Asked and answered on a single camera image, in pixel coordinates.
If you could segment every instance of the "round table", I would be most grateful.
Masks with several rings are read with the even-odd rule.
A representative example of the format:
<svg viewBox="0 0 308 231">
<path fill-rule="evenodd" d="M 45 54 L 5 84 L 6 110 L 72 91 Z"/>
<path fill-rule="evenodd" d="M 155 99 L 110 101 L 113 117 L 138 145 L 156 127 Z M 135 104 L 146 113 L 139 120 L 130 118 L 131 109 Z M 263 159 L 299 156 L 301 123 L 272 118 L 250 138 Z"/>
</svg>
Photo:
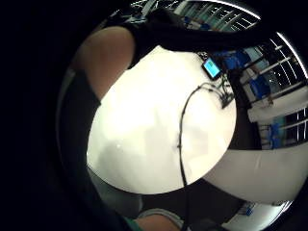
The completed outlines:
<svg viewBox="0 0 308 231">
<path fill-rule="evenodd" d="M 167 193 L 183 187 L 179 121 L 190 93 L 212 82 L 194 53 L 157 46 L 124 72 L 101 101 L 89 137 L 88 166 L 108 184 L 130 193 Z M 188 184 L 205 175 L 231 142 L 233 100 L 197 92 L 183 121 L 182 157 Z"/>
</svg>

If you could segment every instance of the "monitor screen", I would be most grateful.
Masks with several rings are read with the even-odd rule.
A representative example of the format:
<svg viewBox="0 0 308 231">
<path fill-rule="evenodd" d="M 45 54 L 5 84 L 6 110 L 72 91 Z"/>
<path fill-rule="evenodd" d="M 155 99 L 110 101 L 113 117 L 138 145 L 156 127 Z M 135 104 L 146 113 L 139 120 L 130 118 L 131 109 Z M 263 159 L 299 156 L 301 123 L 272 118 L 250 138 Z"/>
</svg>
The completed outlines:
<svg viewBox="0 0 308 231">
<path fill-rule="evenodd" d="M 218 77 L 218 74 L 220 73 L 220 69 L 218 66 L 214 63 L 214 61 L 211 58 L 208 58 L 204 63 L 203 63 L 204 69 L 208 72 L 210 77 L 212 79 L 216 79 Z"/>
</svg>

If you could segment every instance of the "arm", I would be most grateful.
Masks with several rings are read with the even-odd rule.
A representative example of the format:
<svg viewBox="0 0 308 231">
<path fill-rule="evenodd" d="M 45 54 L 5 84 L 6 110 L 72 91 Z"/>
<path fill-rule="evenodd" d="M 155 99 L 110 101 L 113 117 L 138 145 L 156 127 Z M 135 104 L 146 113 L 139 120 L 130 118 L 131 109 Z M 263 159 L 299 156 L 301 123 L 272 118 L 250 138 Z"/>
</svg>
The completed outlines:
<svg viewBox="0 0 308 231">
<path fill-rule="evenodd" d="M 135 41 L 123 27 L 110 27 L 88 37 L 78 49 L 72 69 L 84 70 L 98 99 L 102 99 L 112 84 L 133 60 Z"/>
</svg>

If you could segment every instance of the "computer monitor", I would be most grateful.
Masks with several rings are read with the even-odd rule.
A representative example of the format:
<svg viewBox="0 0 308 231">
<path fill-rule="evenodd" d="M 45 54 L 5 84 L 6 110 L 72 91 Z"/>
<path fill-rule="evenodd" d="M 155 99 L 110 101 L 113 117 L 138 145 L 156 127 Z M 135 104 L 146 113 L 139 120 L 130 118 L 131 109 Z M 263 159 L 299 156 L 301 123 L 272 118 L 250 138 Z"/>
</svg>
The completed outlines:
<svg viewBox="0 0 308 231">
<path fill-rule="evenodd" d="M 219 74 L 221 73 L 218 65 L 212 60 L 212 58 L 207 58 L 205 62 L 202 64 L 202 68 L 207 72 L 209 78 L 215 81 Z"/>
</svg>

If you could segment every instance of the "blue chair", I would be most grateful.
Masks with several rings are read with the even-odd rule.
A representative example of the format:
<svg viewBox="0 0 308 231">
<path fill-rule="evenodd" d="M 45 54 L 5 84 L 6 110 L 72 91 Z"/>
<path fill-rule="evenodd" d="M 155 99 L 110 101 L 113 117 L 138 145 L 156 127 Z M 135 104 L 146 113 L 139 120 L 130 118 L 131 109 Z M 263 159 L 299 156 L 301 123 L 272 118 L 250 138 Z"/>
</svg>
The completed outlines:
<svg viewBox="0 0 308 231">
<path fill-rule="evenodd" d="M 234 54 L 234 56 L 238 59 L 239 66 L 241 68 L 243 68 L 249 62 L 251 62 L 250 56 L 243 49 L 237 50 L 236 53 Z"/>
<path fill-rule="evenodd" d="M 275 149 L 275 148 L 279 148 L 282 146 L 282 141 L 279 136 L 279 128 L 280 128 L 279 123 L 273 123 L 267 126 L 267 130 L 269 131 L 269 133 L 266 138 L 267 142 L 263 144 L 268 143 L 270 146 L 270 149 Z"/>
<path fill-rule="evenodd" d="M 201 31 L 208 31 L 211 29 L 211 26 L 207 23 L 203 23 L 200 28 L 199 28 Z"/>
<path fill-rule="evenodd" d="M 249 81 L 250 88 L 257 99 L 262 99 L 270 94 L 270 86 L 264 75 L 259 75 L 256 79 Z"/>
<path fill-rule="evenodd" d="M 247 63 L 251 62 L 249 55 L 243 50 L 237 50 L 235 53 L 228 51 L 216 52 L 218 57 L 223 57 L 227 69 L 243 68 Z"/>
<path fill-rule="evenodd" d="M 279 148 L 282 146 L 282 142 L 280 140 L 280 138 L 276 137 L 276 138 L 272 138 L 269 141 L 269 145 L 271 149 L 275 149 L 275 148 Z"/>
</svg>

